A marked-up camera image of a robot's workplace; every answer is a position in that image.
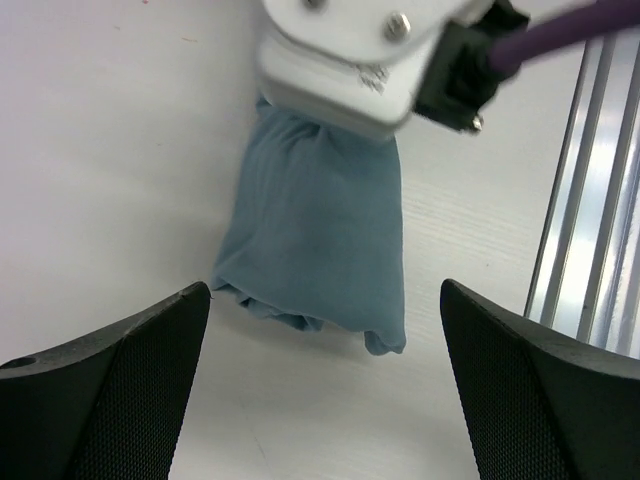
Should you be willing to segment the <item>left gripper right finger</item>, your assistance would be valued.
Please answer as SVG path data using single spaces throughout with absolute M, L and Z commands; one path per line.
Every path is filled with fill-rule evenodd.
M 639 362 L 441 285 L 448 354 L 482 479 L 636 479 Z

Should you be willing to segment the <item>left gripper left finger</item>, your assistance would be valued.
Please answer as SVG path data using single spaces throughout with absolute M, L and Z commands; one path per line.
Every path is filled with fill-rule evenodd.
M 2 478 L 168 478 L 209 309 L 197 282 L 2 364 Z

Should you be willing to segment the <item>blue-grey t-shirt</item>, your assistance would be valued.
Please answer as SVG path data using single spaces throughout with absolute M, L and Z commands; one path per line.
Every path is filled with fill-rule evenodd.
M 407 344 L 402 179 L 394 139 L 372 140 L 255 104 L 211 287 L 303 332 L 332 324 L 375 356 Z

